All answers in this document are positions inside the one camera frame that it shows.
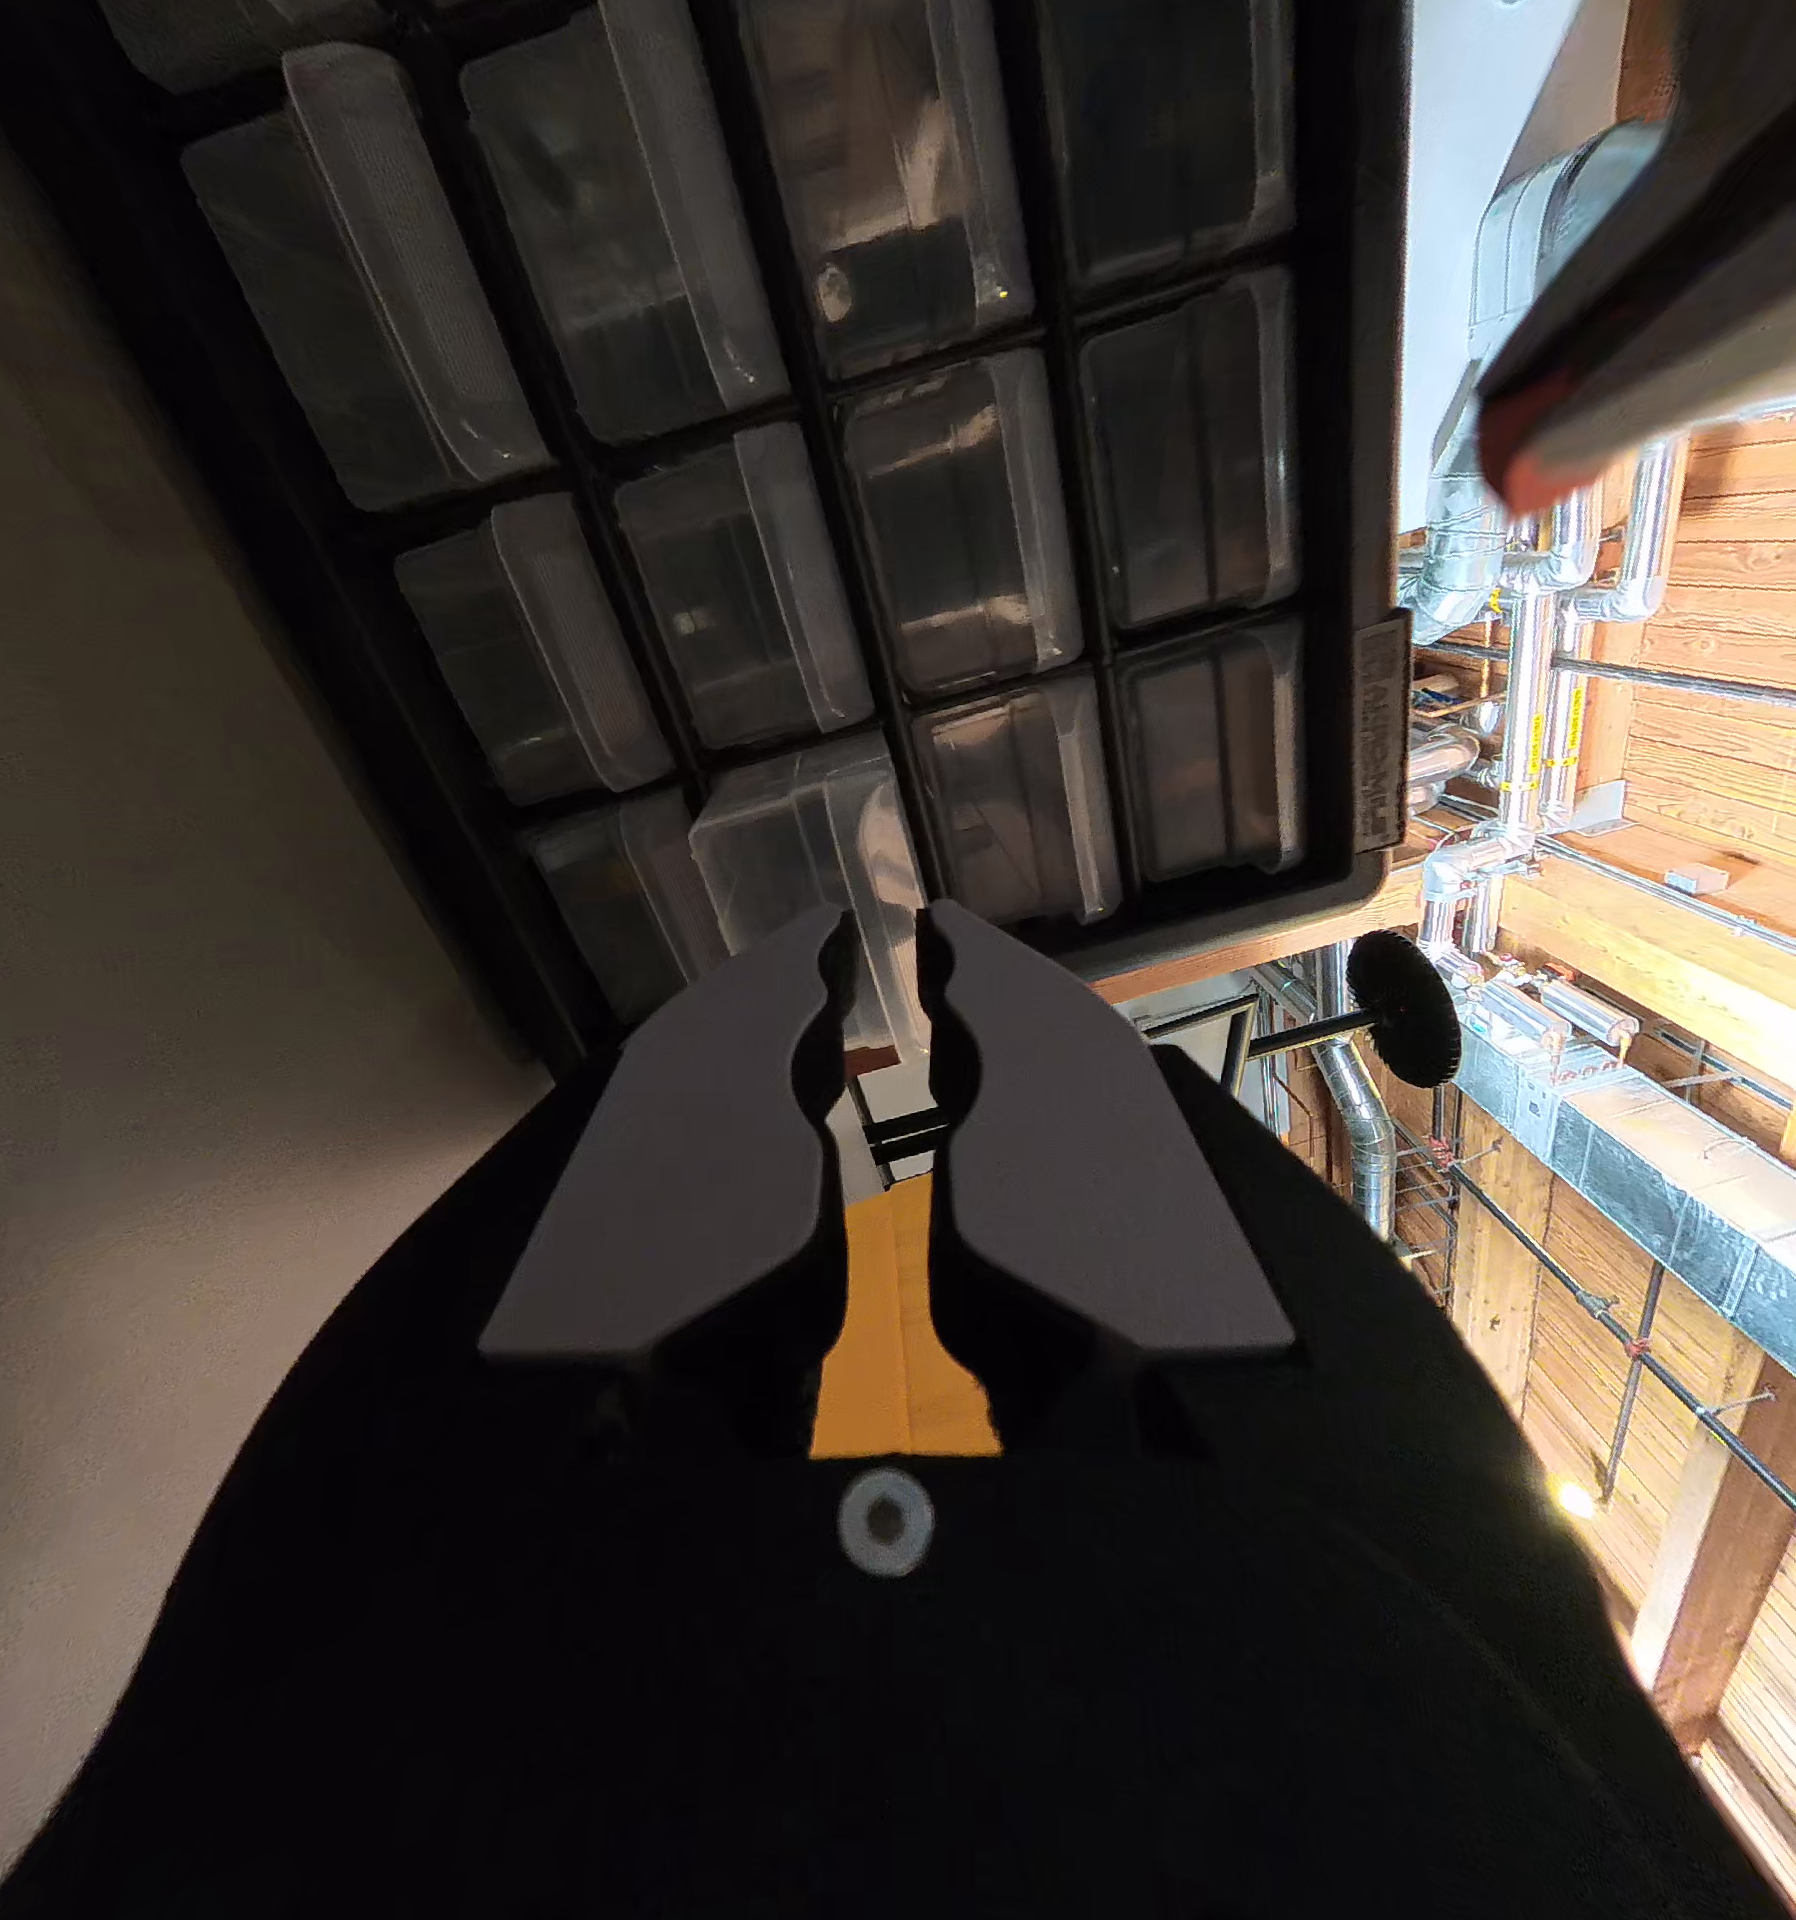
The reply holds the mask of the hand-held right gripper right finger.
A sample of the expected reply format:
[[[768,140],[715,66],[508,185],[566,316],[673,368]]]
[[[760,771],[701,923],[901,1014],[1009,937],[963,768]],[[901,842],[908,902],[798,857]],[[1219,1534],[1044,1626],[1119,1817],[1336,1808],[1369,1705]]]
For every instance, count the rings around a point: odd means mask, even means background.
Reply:
[[[971,905],[918,920],[953,1254],[1137,1357],[1285,1357],[1294,1321],[1156,1049]]]

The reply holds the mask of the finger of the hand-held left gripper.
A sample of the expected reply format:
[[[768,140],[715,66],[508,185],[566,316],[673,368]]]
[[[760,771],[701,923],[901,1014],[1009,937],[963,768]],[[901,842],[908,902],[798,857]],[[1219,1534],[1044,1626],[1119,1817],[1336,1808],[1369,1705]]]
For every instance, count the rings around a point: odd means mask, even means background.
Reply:
[[[1796,397],[1796,3],[1679,3],[1652,165],[1491,362],[1587,368],[1528,448],[1594,473],[1648,440]]]

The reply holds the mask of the silver pipe bundle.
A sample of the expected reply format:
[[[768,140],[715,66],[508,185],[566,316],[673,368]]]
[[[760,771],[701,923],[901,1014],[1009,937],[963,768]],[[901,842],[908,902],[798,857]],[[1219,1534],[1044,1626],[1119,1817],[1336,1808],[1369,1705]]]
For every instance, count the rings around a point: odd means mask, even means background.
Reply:
[[[1425,865],[1421,942],[1433,950],[1485,950],[1495,932],[1491,892],[1575,810],[1587,693],[1572,664],[1582,663],[1582,635],[1599,622],[1648,622],[1661,606],[1686,437],[1641,448],[1621,564],[1594,587],[1601,475],[1587,454],[1528,448],[1579,397],[1587,368],[1554,349],[1541,371],[1479,397],[1495,386],[1495,349],[1513,343],[1513,329],[1652,165],[1661,135],[1661,122],[1640,119],[1599,132],[1501,185],[1479,223],[1470,368],[1433,459],[1425,548],[1400,565],[1400,606],[1418,647],[1485,614],[1504,619],[1504,755],[1491,822],[1439,842]]]

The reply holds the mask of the black round ribbed disc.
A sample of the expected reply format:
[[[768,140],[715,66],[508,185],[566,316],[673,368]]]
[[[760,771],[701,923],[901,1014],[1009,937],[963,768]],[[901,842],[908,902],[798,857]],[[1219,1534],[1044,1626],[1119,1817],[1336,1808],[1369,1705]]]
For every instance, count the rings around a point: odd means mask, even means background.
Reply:
[[[1464,1028],[1445,973],[1400,932],[1348,945],[1346,986],[1385,1070],[1412,1090],[1456,1081]]]

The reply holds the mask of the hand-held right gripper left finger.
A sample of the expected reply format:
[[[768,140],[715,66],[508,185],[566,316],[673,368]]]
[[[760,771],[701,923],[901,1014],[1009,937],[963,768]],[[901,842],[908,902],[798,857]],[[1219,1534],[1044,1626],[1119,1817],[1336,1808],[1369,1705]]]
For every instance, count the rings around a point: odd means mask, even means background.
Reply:
[[[842,1243],[831,1113],[854,973],[851,911],[804,911],[620,1045],[482,1357],[647,1363]]]

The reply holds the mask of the metal air duct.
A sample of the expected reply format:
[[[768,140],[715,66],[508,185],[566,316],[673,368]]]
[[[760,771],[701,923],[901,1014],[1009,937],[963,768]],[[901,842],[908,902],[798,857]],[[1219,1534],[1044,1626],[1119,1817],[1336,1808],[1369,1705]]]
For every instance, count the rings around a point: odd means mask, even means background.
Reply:
[[[1509,1185],[1501,1165],[1558,1185],[1796,1378],[1796,1168],[1608,1049],[1550,1049],[1504,1014],[1459,1002],[1470,1131],[1509,1140],[1479,1185]]]

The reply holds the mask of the yellow plastic bin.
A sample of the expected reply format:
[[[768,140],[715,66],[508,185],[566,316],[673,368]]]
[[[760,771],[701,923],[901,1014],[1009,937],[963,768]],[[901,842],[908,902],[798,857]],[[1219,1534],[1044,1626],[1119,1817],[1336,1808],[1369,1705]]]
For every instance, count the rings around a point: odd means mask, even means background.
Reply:
[[[982,1383],[936,1329],[930,1204],[924,1172],[842,1214],[848,1319],[822,1363],[817,1462],[1001,1454]]]

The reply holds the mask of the clear plastic drawer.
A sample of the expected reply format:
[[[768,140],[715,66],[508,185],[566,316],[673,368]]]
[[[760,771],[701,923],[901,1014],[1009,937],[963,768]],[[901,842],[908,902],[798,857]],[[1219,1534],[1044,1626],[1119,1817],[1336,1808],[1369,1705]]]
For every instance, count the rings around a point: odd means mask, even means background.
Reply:
[[[918,998],[926,886],[884,731],[854,731],[738,768],[690,826],[721,937],[731,956],[831,905],[858,928],[848,1049],[930,1057]]]

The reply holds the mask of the wooden ceiling beam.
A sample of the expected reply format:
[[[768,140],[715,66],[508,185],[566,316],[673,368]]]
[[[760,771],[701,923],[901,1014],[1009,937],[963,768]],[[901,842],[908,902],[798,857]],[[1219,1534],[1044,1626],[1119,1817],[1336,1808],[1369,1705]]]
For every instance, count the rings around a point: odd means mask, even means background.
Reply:
[[[1128,1007],[1150,994],[1208,986],[1214,977],[1249,973],[1270,964],[1298,960],[1307,950],[1342,945],[1369,932],[1410,932],[1421,920],[1421,858],[1394,865],[1390,879],[1372,898],[1356,905],[1336,905],[1301,923],[1285,923],[1259,935],[1230,935],[1219,945],[1198,945],[1190,956],[1160,960],[1125,973],[1091,983],[1111,1007]]]

